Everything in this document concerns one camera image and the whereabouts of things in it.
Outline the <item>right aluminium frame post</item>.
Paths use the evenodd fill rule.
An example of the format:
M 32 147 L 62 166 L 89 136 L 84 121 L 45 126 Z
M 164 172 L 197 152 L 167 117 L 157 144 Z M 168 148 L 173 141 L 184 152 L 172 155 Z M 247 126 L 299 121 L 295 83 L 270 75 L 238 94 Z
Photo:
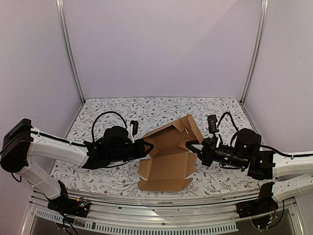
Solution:
M 242 92 L 241 99 L 240 99 L 240 104 L 242 106 L 245 105 L 246 100 L 248 98 L 248 94 L 251 88 L 255 69 L 257 66 L 257 61 L 258 61 L 258 57 L 259 57 L 261 45 L 262 45 L 262 39 L 263 39 L 265 27 L 266 27 L 268 5 L 269 5 L 269 0 L 261 1 L 260 17 L 259 17 L 259 22 L 258 22 L 255 44 L 254 44 L 254 48 L 252 52 L 251 61 L 249 64 L 249 69 L 248 69 L 247 76 L 246 76 L 245 85 L 244 85 L 243 92 Z

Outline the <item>floral patterned table mat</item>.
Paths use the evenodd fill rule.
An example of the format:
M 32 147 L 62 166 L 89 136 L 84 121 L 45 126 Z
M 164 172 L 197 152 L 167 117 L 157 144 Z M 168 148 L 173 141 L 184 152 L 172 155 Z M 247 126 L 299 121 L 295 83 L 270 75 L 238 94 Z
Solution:
M 234 144 L 231 138 L 237 129 L 251 127 L 234 98 L 89 99 L 71 128 L 70 141 L 95 142 L 111 127 L 124 127 L 136 120 L 139 128 L 135 138 L 154 148 L 145 158 L 95 170 L 56 161 L 50 175 L 68 192 L 85 197 L 224 197 L 235 192 L 257 196 L 262 181 L 252 179 L 247 171 L 221 168 L 217 162 L 205 166 L 186 148 L 187 141 L 209 137 L 208 115 L 220 121 L 219 134 L 226 146 Z

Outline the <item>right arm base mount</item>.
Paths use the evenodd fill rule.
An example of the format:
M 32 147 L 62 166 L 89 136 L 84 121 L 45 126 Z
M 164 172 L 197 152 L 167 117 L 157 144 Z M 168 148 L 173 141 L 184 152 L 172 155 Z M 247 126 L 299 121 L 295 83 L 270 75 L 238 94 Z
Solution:
M 258 197 L 253 200 L 236 204 L 236 212 L 240 218 L 267 213 L 278 209 L 278 202 L 273 199 L 273 186 L 275 182 L 265 183 L 261 186 Z

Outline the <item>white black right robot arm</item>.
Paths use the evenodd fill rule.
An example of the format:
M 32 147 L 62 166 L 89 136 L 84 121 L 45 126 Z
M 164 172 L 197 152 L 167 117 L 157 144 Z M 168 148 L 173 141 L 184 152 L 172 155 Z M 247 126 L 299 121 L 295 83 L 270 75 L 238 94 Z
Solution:
M 202 165 L 218 162 L 220 167 L 247 171 L 255 180 L 268 180 L 260 188 L 258 198 L 248 201 L 256 213 L 297 194 L 313 189 L 313 155 L 287 154 L 261 144 L 261 136 L 250 129 L 241 129 L 224 145 L 216 137 L 203 141 L 187 141 L 186 147 L 197 155 Z

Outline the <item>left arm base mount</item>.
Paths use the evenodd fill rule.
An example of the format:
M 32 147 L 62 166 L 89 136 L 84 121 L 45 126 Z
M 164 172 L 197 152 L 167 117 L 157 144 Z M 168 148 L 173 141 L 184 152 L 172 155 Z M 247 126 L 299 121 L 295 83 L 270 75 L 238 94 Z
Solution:
M 61 215 L 69 214 L 73 216 L 87 218 L 91 206 L 89 199 L 80 197 L 71 199 L 60 196 L 56 199 L 48 199 L 48 208 L 54 210 Z

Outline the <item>aluminium front rail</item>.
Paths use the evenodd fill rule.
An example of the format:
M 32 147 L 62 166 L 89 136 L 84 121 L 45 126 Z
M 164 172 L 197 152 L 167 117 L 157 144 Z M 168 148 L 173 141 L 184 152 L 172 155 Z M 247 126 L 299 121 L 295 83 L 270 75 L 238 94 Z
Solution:
M 236 205 L 253 200 L 257 190 L 177 197 L 141 197 L 68 191 L 70 198 L 91 201 L 87 217 L 71 216 L 72 224 L 47 207 L 44 195 L 34 190 L 22 225 L 23 235 L 305 235 L 307 230 L 297 201 L 279 204 L 271 228 L 253 227 L 265 214 L 240 218 Z

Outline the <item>aluminium frame post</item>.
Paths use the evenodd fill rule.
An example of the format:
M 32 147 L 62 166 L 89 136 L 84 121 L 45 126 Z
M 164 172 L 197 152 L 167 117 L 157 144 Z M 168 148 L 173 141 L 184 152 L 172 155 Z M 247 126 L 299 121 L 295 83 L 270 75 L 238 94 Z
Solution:
M 81 85 L 78 71 L 77 71 L 76 64 L 75 64 L 73 51 L 71 48 L 70 36 L 69 36 L 68 27 L 67 27 L 66 13 L 65 13 L 63 0 L 56 0 L 56 9 L 57 9 L 57 14 L 58 14 L 61 35 L 63 38 L 63 43 L 64 43 L 65 52 L 67 56 L 67 61 L 68 61 L 70 73 L 73 79 L 73 84 L 75 86 L 80 103 L 83 105 L 86 102 L 86 99 L 84 97 L 82 85 Z
M 262 45 L 262 39 L 263 39 L 265 27 L 266 27 L 268 5 L 269 5 L 269 0 L 261 1 L 260 17 L 259 17 L 259 22 L 258 22 L 255 44 L 254 44 L 254 48 L 252 52 L 251 61 L 249 64 L 249 69 L 248 69 L 247 76 L 246 76 L 245 85 L 244 85 L 243 92 L 242 92 L 241 99 L 240 99 L 240 104 L 242 106 L 245 105 L 246 100 L 248 98 L 248 94 L 251 88 L 255 69 L 257 66 L 257 61 L 258 61 L 258 57 L 259 57 L 261 45 Z

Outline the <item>brown cardboard paper box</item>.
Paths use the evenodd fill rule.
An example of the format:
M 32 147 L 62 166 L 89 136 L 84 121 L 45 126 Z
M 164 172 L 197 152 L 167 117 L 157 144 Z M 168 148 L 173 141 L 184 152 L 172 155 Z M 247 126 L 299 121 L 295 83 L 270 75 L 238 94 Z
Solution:
M 186 115 L 144 135 L 154 145 L 150 158 L 140 160 L 138 175 L 141 191 L 178 192 L 191 182 L 197 155 L 186 147 L 187 141 L 203 141 L 192 115 Z

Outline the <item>left aluminium frame post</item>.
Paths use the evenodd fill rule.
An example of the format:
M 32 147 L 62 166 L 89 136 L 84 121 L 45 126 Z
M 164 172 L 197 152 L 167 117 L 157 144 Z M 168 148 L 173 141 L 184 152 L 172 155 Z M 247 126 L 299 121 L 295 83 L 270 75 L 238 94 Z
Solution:
M 78 71 L 77 71 L 76 64 L 75 64 L 73 51 L 71 48 L 70 36 L 69 36 L 68 27 L 67 27 L 66 13 L 65 13 L 63 0 L 56 0 L 56 9 L 57 9 L 57 14 L 58 14 L 61 35 L 63 38 L 63 43 L 64 43 L 65 52 L 67 56 L 67 61 L 68 61 L 70 73 L 73 79 L 73 84 L 75 86 L 80 103 L 83 105 L 86 102 L 86 99 L 84 97 L 82 85 L 81 85 Z

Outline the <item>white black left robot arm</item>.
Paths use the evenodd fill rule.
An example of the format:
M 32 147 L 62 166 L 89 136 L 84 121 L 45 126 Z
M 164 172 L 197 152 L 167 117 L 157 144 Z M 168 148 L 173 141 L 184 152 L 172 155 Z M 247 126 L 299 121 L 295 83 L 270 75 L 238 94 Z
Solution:
M 67 198 L 66 189 L 51 178 L 34 157 L 68 162 L 88 170 L 108 168 L 111 164 L 120 166 L 144 158 L 154 149 L 154 145 L 144 139 L 135 140 L 135 134 L 133 122 L 128 128 L 107 129 L 97 141 L 80 144 L 41 132 L 32 126 L 31 120 L 24 118 L 4 136 L 0 165 L 39 189 L 61 212 L 69 212 L 73 203 Z

